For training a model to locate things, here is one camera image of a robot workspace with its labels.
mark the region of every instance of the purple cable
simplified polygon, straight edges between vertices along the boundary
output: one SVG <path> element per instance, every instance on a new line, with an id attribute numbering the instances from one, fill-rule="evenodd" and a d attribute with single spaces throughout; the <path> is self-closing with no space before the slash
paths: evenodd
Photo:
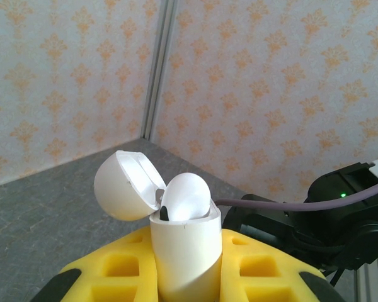
<path id="1" fill-rule="evenodd" d="M 275 203 L 269 201 L 255 201 L 244 199 L 218 199 L 215 204 L 217 206 L 238 206 L 241 208 L 249 209 L 265 209 L 265 210 L 279 210 L 279 211 L 294 211 L 294 212 L 309 212 L 309 211 L 322 211 L 349 204 L 357 203 L 367 198 L 373 197 L 378 194 L 378 184 L 369 187 L 364 191 L 349 195 L 347 197 L 338 198 L 328 201 L 320 201 L 318 203 Z"/>

